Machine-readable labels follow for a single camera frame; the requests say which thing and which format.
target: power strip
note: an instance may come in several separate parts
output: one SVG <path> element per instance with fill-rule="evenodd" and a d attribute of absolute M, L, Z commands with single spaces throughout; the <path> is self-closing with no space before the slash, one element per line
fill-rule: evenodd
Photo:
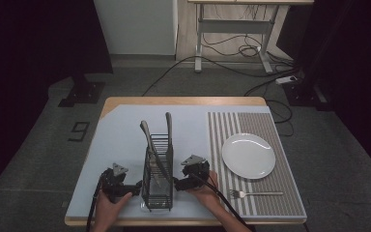
<path fill-rule="evenodd" d="M 281 85 L 281 84 L 292 83 L 296 81 L 298 81 L 298 79 L 294 75 L 290 75 L 290 76 L 276 79 L 275 83 L 277 85 Z"/>

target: striped placemat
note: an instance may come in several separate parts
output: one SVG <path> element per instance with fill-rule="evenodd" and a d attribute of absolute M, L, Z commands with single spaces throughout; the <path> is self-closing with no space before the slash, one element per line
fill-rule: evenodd
<path fill-rule="evenodd" d="M 219 190 L 241 216 L 306 217 L 291 169 L 269 113 L 208 112 L 208 128 L 212 170 L 218 173 Z M 250 180 L 234 174 L 221 157 L 222 144 L 235 133 L 252 133 L 262 137 L 273 148 L 276 157 L 272 173 Z M 283 191 L 283 195 L 246 196 L 233 199 L 229 189 L 243 191 Z"/>

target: white wall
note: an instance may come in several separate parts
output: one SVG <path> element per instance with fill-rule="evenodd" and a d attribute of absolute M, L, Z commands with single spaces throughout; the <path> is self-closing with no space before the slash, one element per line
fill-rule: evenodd
<path fill-rule="evenodd" d="M 95 0 L 110 54 L 174 55 L 177 0 Z"/>

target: black stand base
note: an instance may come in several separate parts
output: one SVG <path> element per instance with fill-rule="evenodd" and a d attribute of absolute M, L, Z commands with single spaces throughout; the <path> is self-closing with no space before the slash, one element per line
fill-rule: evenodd
<path fill-rule="evenodd" d="M 98 103 L 104 82 L 86 82 L 84 85 L 76 84 L 68 97 L 62 99 L 59 107 L 74 107 L 76 103 Z"/>
<path fill-rule="evenodd" d="M 292 106 L 310 106 L 316 107 L 320 111 L 332 111 L 329 102 L 317 86 L 309 95 L 300 94 L 298 84 L 283 84 L 282 87 L 289 104 Z"/>

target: hand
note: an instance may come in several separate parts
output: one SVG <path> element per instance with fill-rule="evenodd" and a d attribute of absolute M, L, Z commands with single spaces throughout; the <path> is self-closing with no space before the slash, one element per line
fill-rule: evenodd
<path fill-rule="evenodd" d="M 218 187 L 217 175 L 214 171 L 210 171 L 210 177 L 211 178 L 209 178 L 208 182 L 213 186 Z M 201 188 L 188 189 L 187 192 L 197 197 L 198 201 L 203 206 L 207 207 L 209 210 L 215 206 L 220 205 L 219 197 L 215 194 L 215 192 L 211 188 L 207 186 L 203 186 Z"/>
<path fill-rule="evenodd" d="M 98 201 L 96 202 L 96 218 L 93 225 L 93 232 L 105 232 L 117 219 L 120 211 L 131 199 L 132 193 L 124 195 L 119 202 L 113 204 L 107 198 L 107 195 L 100 190 Z"/>

